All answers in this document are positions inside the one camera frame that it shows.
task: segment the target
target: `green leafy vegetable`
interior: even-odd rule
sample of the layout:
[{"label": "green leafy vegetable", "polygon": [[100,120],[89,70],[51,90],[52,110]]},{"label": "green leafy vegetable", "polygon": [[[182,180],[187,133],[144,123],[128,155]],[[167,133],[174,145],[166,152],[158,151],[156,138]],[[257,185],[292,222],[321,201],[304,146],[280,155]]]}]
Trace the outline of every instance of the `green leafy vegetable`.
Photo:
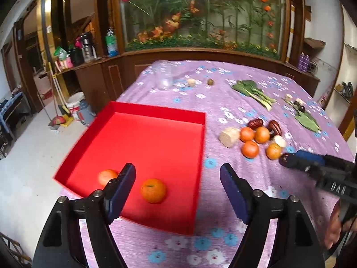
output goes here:
[{"label": "green leafy vegetable", "polygon": [[292,104],[290,101],[288,101],[284,98],[283,98],[283,100],[284,100],[284,102],[291,105],[295,109],[295,111],[296,111],[295,119],[298,120],[302,126],[304,126],[306,129],[308,129],[310,131],[314,131],[314,132],[321,130],[317,121],[315,120],[315,118],[313,116],[311,116],[310,113],[308,113],[308,112],[303,113],[303,112],[299,111],[299,108],[297,107],[297,105]]},{"label": "green leafy vegetable", "polygon": [[258,89],[256,82],[252,80],[237,81],[235,85],[232,85],[232,88],[247,97],[252,97],[268,111],[271,110],[272,104],[276,102],[275,99],[268,97],[262,90]]}]

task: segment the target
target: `purple bottle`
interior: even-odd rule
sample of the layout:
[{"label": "purple bottle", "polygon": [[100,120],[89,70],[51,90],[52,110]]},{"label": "purple bottle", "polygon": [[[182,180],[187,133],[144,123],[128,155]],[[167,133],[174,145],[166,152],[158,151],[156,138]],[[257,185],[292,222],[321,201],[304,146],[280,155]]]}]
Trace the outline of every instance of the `purple bottle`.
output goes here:
[{"label": "purple bottle", "polygon": [[304,64],[303,64],[303,72],[307,72],[307,69],[309,67],[310,64],[310,57],[308,55],[305,55],[304,57]]},{"label": "purple bottle", "polygon": [[301,53],[299,57],[299,63],[297,64],[297,69],[303,71],[303,63],[305,62],[305,54]]}]

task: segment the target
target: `glass panel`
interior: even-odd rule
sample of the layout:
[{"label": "glass panel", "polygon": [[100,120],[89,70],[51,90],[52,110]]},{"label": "glass panel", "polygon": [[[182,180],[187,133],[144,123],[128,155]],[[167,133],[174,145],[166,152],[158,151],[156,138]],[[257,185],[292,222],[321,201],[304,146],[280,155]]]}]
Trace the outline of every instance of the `glass panel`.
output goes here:
[{"label": "glass panel", "polygon": [[121,0],[126,50],[209,47],[279,59],[282,0]]}]

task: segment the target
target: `white bucket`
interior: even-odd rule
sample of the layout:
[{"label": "white bucket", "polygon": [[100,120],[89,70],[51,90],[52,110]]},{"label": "white bucket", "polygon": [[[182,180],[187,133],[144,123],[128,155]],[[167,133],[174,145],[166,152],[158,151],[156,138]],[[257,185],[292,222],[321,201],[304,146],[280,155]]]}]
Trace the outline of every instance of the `white bucket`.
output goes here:
[{"label": "white bucket", "polygon": [[77,113],[79,110],[79,102],[83,99],[84,99],[84,93],[78,92],[78,93],[75,93],[73,96],[70,96],[66,103],[67,108],[69,109],[73,118],[76,121],[80,121]]}]

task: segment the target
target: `red tray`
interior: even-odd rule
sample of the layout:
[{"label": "red tray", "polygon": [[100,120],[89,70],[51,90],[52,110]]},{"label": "red tray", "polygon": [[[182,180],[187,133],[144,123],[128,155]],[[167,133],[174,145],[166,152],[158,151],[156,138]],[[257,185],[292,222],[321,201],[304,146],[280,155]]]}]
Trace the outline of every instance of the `red tray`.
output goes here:
[{"label": "red tray", "polygon": [[[121,216],[160,230],[192,235],[201,177],[205,113],[110,102],[68,154],[54,179],[81,197],[102,189],[98,173],[129,162],[136,180]],[[167,186],[161,204],[146,202],[142,183]]]}]

